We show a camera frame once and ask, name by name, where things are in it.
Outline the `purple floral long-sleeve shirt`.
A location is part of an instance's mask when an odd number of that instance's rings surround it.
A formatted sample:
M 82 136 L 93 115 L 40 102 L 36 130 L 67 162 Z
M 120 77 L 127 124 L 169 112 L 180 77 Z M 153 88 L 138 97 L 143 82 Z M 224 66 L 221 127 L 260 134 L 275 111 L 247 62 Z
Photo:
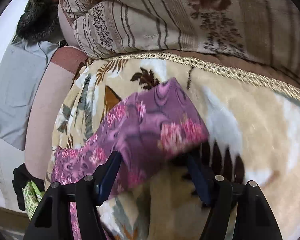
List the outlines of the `purple floral long-sleeve shirt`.
M 117 151 L 122 163 L 109 200 L 98 208 L 106 239 L 179 239 L 175 216 L 194 209 L 184 169 L 167 163 L 198 149 L 209 134 L 174 78 L 119 101 L 81 147 L 57 147 L 52 181 L 78 182 Z

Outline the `green white patterned pillow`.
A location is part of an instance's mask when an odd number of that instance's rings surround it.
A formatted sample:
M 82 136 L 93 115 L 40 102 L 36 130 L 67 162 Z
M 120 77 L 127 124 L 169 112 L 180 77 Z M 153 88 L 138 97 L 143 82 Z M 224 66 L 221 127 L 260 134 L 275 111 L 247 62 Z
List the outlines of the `green white patterned pillow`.
M 25 211 L 31 220 L 33 214 L 35 213 L 37 206 L 42 200 L 45 191 L 40 191 L 33 181 L 28 181 L 24 188 L 22 188 Z

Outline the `black garment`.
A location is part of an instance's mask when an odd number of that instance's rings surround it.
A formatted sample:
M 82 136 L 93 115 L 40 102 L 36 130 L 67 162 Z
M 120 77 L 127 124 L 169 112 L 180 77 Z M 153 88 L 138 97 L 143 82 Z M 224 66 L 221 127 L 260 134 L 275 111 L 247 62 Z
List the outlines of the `black garment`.
M 44 191 L 44 181 L 42 179 L 34 177 L 27 170 L 25 164 L 21 164 L 18 168 L 13 170 L 12 185 L 15 194 L 17 195 L 18 207 L 21 211 L 25 211 L 25 200 L 23 197 L 22 189 L 25 188 L 27 182 L 34 182 L 39 192 Z

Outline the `beige leaf-pattern blanket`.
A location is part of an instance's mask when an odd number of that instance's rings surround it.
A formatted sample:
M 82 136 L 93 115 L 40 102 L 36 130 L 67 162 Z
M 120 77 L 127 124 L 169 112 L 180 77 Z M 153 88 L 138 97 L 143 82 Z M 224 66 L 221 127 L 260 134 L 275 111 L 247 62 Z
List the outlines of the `beige leaf-pattern blanket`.
M 79 66 L 58 112 L 52 148 L 78 149 L 104 116 L 134 92 L 172 77 L 204 120 L 210 165 L 255 180 L 284 239 L 300 239 L 300 90 L 269 74 L 207 62 L 189 54 L 145 53 Z M 184 168 L 166 167 L 150 181 L 98 208 L 115 239 L 197 239 L 209 213 Z

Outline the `pink bolster cushion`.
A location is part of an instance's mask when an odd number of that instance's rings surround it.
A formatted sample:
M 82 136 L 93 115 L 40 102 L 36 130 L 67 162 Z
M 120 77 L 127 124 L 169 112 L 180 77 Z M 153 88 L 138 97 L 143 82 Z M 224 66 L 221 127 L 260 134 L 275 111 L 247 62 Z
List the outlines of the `pink bolster cushion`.
M 37 89 L 25 141 L 25 165 L 34 177 L 44 179 L 52 152 L 52 132 L 59 109 L 73 78 L 87 56 L 74 46 L 59 48 Z

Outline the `grey pillow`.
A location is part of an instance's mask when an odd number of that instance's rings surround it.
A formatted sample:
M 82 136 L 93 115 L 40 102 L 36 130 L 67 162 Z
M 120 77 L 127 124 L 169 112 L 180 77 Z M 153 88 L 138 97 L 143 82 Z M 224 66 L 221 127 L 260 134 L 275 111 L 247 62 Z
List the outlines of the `grey pillow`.
M 29 43 L 15 36 L 0 63 L 0 139 L 25 150 L 30 111 L 60 43 Z

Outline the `striped brown floral quilt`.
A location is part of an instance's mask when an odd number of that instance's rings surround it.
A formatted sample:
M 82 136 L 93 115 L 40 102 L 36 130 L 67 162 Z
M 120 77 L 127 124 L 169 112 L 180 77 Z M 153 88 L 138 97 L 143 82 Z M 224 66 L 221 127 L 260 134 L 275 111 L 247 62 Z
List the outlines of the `striped brown floral quilt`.
M 105 59 L 135 51 L 225 54 L 300 81 L 300 11 L 292 0 L 60 0 L 67 40 Z

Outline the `dark furry cushion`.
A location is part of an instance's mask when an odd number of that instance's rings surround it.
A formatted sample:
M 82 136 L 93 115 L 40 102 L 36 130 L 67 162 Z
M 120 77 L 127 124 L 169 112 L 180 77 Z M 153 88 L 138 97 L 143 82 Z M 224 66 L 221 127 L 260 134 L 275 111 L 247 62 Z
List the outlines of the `dark furry cushion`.
M 56 39 L 61 34 L 58 4 L 51 0 L 29 0 L 15 33 L 31 43 Z

